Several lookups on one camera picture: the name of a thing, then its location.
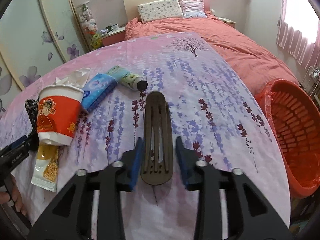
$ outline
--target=pink striped pillow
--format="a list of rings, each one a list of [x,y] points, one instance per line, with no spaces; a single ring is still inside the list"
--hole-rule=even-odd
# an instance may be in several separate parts
[[[183,16],[185,18],[192,17],[207,17],[204,13],[204,1],[203,0],[179,0]]]

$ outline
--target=black device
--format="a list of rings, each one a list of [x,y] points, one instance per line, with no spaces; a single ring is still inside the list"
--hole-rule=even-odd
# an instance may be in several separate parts
[[[11,171],[29,156],[29,150],[37,150],[39,138],[36,131],[22,136],[0,151],[0,191],[10,195],[10,201],[0,205],[0,232],[5,239],[25,239],[31,228],[29,220],[17,212],[12,200]]]
[[[101,171],[78,170],[41,214],[28,240],[91,239],[93,191],[100,190],[97,240],[125,240],[120,191],[131,192],[137,182],[143,142],[120,161]],[[180,137],[176,155],[181,178],[189,191],[199,190],[194,240],[221,240],[222,221],[219,189],[226,191],[228,240],[290,240],[291,233],[277,212],[240,170],[220,171],[198,160],[185,149]]]

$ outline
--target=cup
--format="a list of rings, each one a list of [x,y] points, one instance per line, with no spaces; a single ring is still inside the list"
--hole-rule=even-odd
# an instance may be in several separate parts
[[[119,25],[118,24],[113,25],[113,31],[117,31],[117,30],[119,30]]]
[[[83,90],[70,85],[50,85],[39,94],[37,132],[39,141],[70,145],[76,131]]]

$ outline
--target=metal rack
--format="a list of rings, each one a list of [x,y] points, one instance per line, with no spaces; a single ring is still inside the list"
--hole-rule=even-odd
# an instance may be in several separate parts
[[[308,71],[306,75],[304,76],[300,87],[303,88],[303,91],[305,91],[309,97],[313,100],[313,102],[318,106],[318,110],[320,110],[320,68],[319,67],[313,67],[310,66],[308,68]]]

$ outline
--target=snack package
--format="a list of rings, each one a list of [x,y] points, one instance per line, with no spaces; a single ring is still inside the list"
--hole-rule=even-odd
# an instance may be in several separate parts
[[[57,191],[59,147],[39,144],[31,183],[52,192]]]

